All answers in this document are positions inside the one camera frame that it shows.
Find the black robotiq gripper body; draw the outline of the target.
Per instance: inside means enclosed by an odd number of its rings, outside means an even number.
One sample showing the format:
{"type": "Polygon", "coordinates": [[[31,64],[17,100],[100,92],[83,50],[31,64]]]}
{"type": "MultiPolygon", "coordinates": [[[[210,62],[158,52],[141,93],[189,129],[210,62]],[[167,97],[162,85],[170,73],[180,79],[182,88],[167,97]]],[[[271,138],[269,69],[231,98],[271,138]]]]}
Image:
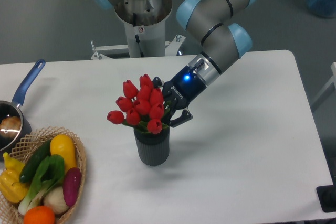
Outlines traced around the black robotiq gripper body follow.
{"type": "Polygon", "coordinates": [[[190,104],[206,89],[201,78],[185,66],[170,81],[163,85],[162,93],[165,102],[170,102],[171,110],[181,110],[190,104]]]}

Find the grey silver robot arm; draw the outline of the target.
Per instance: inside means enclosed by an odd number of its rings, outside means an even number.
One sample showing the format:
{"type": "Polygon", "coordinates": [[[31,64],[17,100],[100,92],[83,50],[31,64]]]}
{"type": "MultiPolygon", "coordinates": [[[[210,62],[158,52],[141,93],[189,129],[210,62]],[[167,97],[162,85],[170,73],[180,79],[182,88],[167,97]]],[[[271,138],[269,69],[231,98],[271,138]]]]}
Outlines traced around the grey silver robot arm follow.
{"type": "MultiPolygon", "coordinates": [[[[163,56],[165,21],[172,0],[94,0],[103,9],[114,9],[124,23],[132,58],[163,56]]],[[[224,21],[255,0],[185,0],[176,20],[201,45],[202,51],[170,81],[154,79],[163,88],[166,103],[164,126],[175,127],[190,120],[188,105],[206,87],[251,49],[249,34],[238,24],[224,21]]]]}

